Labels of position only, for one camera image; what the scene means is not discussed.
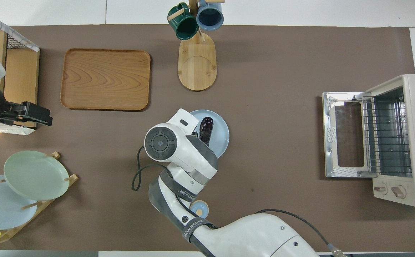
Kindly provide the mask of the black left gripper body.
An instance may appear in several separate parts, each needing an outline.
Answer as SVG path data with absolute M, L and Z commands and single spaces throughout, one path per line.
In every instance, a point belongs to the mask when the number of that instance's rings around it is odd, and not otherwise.
M 14 122 L 26 122 L 25 118 L 20 116 L 26 111 L 26 106 L 23 104 L 10 104 L 8 108 L 0 114 L 0 123 L 12 126 Z

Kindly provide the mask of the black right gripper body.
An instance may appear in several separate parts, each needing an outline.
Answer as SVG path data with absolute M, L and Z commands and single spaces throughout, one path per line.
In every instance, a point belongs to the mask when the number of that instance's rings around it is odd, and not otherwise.
M 208 145 L 208 132 L 193 132 L 193 136 L 197 136 L 205 145 Z

